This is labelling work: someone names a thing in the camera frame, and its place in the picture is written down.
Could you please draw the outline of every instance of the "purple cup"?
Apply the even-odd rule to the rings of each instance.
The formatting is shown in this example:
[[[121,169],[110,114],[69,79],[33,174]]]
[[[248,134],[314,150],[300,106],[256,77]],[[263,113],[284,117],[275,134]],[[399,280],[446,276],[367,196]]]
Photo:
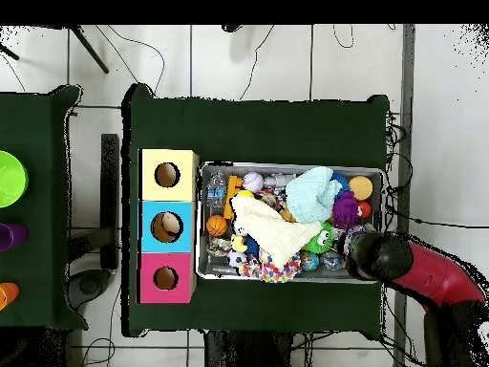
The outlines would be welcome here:
[[[22,244],[27,236],[28,232],[24,226],[0,223],[0,252]]]

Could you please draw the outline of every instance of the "purple plush toy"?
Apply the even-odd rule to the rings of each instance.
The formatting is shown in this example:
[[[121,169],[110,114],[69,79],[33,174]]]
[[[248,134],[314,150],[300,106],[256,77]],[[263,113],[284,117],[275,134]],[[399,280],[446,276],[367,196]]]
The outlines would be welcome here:
[[[336,227],[348,229],[358,221],[358,202],[352,191],[345,191],[332,207],[332,220]]]

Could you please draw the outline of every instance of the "shape sorter box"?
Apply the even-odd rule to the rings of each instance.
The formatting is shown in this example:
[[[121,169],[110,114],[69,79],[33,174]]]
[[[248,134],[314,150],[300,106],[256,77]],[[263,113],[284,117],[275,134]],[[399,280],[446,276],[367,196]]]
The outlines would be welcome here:
[[[161,289],[157,285],[160,270],[171,270],[174,284]],[[197,284],[193,253],[142,253],[139,273],[141,304],[188,304]]]
[[[191,150],[142,149],[142,200],[193,202],[199,157]]]
[[[161,242],[152,233],[152,223],[161,213],[170,213],[179,220],[178,236],[171,242]],[[194,202],[142,202],[142,253],[194,253]]]

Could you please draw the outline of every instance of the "yellow box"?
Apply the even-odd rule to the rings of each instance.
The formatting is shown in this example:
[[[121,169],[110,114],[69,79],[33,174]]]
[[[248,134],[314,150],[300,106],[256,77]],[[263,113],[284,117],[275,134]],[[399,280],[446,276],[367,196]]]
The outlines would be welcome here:
[[[195,201],[199,157],[190,150],[142,149],[142,200]]]

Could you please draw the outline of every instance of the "stacked boxes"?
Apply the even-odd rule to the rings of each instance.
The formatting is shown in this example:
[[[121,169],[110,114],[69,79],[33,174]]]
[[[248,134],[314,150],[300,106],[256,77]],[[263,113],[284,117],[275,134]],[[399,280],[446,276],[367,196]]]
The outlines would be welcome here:
[[[196,286],[195,181],[199,159],[189,150],[139,152],[139,302],[189,303]]]

